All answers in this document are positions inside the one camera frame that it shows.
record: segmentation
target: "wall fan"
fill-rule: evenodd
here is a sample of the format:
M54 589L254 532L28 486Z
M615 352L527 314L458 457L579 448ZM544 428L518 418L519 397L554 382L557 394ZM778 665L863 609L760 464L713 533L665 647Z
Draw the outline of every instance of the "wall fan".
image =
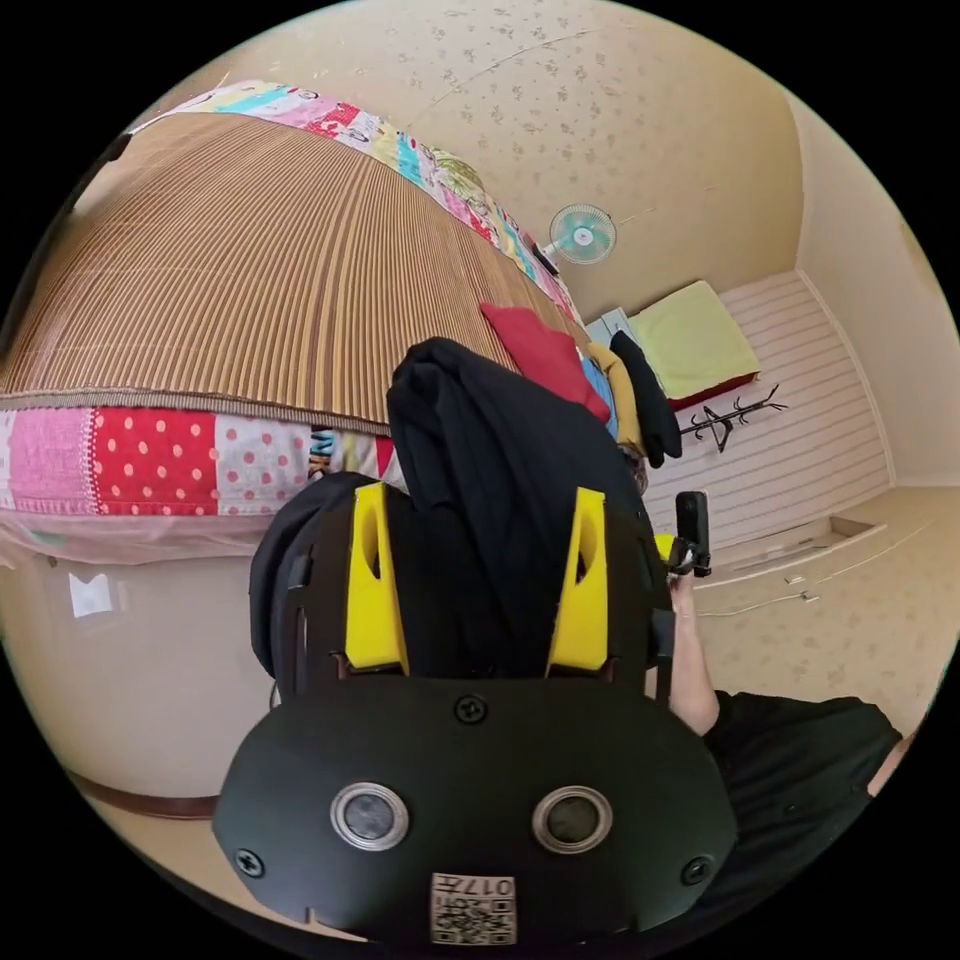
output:
M564 207L550 224L550 243L537 246L536 253L552 273L557 274L553 257L560 254L571 263L599 263L617 242L617 228L608 213L589 203Z

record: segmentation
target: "person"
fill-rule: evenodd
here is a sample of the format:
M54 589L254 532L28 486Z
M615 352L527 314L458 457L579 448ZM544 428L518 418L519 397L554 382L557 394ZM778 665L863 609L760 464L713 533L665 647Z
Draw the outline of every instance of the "person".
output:
M710 933L782 888L868 806L913 742L856 697L812 703L714 688L697 623L693 577L671 580L676 616L670 709L704 743L737 820L738 840L686 914L652 933Z

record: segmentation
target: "red cushion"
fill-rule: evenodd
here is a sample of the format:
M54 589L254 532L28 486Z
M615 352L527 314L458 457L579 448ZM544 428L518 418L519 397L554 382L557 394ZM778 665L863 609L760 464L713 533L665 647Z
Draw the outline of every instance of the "red cushion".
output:
M701 403L706 403L707 400L719 397L722 393L729 393L731 390L736 390L737 387L753 383L753 381L757 379L757 376L756 373L745 373L742 377L734 377L732 380L718 383L715 387L711 387L709 390L702 390L700 393L695 393L692 397L684 397L682 400L671 400L670 406L673 407L674 410L686 410L687 407L699 406Z
M528 380L564 400L583 404L604 423L610 419L610 408L583 372L573 337L551 330L526 307L495 307L481 303L480 312Z

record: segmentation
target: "bamboo mat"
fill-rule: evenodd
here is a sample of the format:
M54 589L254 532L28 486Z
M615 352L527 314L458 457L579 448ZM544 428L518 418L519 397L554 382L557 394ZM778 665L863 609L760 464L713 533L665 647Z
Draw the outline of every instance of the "bamboo mat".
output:
M170 116L78 203L0 371L0 406L323 414L382 432L415 343L449 337L513 368L483 301L587 339L375 159L255 118Z

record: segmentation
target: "black cloth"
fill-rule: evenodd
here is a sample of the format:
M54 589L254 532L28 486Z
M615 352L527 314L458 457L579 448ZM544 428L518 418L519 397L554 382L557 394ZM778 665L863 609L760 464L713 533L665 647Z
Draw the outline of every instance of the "black cloth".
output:
M449 504L418 511L404 499L390 532L411 672L509 675L509 631L462 514Z
M485 573L477 603L487 591L503 617L491 656L505 674L542 676L577 488L603 492L653 536L616 441L586 407L441 338L407 353L387 413L416 509L469 532Z
M340 510L353 503L359 487L376 481L358 473L335 473L314 483L308 483L292 500L276 513L257 552L250 562L250 640L260 666L275 680L278 679L274 645L279 630L281 609L274 600L282 602L284 585L281 569L288 559L287 552L297 535L318 513Z
M856 697L822 703L717 693L704 737L737 819L738 841L692 910L644 936L679 949L746 913L813 863L867 808L867 784L901 740Z
M640 436L651 467L662 467L664 454L683 455L680 424L643 351L622 330L610 341L610 349L623 361L633 385L640 420Z

